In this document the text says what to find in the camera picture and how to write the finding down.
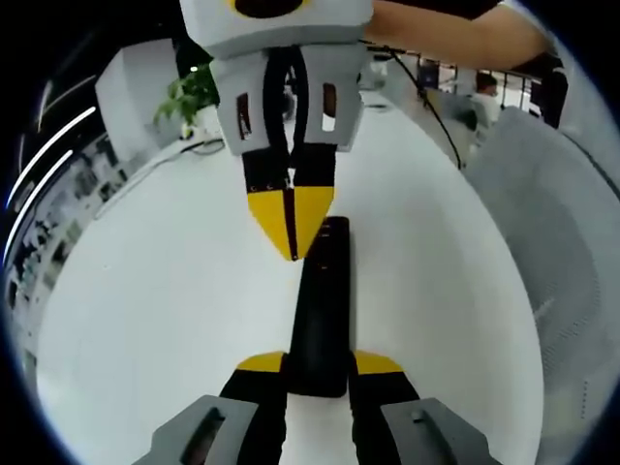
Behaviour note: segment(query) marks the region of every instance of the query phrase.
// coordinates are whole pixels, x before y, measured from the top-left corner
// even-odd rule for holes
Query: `white table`
[[[533,463],[538,336],[476,193],[396,109],[364,114],[336,178],[330,214],[349,217],[354,236],[356,346],[400,363],[502,463]],[[159,167],[86,230],[49,300],[38,384],[60,437],[87,465],[138,459],[240,361],[289,348],[301,268],[248,213],[240,159]],[[287,425],[281,463],[356,463],[348,399],[290,396]]]

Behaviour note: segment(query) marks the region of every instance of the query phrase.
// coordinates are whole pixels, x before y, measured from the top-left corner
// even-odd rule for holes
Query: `black cable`
[[[414,77],[413,73],[409,71],[409,68],[407,68],[405,63],[403,63],[403,60],[400,59],[400,57],[396,54],[396,51],[393,48],[390,48],[389,46],[384,46],[384,50],[387,51],[394,60],[396,60],[396,63],[398,63],[403,70],[405,70],[405,73],[407,73],[407,76],[409,77],[409,79],[412,81],[412,83],[418,90],[419,97],[424,101],[424,105],[430,108],[431,112],[433,113],[437,121],[439,122],[440,126],[444,130],[444,133],[446,133],[446,136],[448,137],[448,141],[452,147],[452,150],[454,150],[454,155],[456,156],[456,166],[461,171],[463,169],[463,162],[461,160],[461,156],[458,153],[458,149],[456,148],[456,145],[454,144],[454,140],[452,140],[452,136],[450,135],[448,128],[444,124],[444,121],[442,120],[437,110],[435,110],[435,107],[433,106],[433,104],[431,104],[430,101],[428,100],[426,89],[424,89],[419,84],[419,81]]]

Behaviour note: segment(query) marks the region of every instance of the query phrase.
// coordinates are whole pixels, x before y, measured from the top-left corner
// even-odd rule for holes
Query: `potted plant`
[[[157,125],[162,116],[170,119],[178,114],[184,123],[183,136],[196,128],[199,110],[218,105],[220,98],[215,87],[208,63],[192,68],[186,77],[181,77],[168,86],[168,98],[157,109],[154,122]]]

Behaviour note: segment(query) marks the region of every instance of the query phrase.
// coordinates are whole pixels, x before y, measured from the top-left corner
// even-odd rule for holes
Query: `person's arm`
[[[366,39],[472,69],[508,70],[550,48],[542,31],[502,5],[474,20],[381,0],[374,8]]]

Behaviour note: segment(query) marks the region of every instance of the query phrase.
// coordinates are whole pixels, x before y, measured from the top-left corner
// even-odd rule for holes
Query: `white wall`
[[[149,157],[179,137],[178,119],[153,124],[168,86],[177,78],[171,39],[128,46],[109,62],[95,90],[119,160]]]

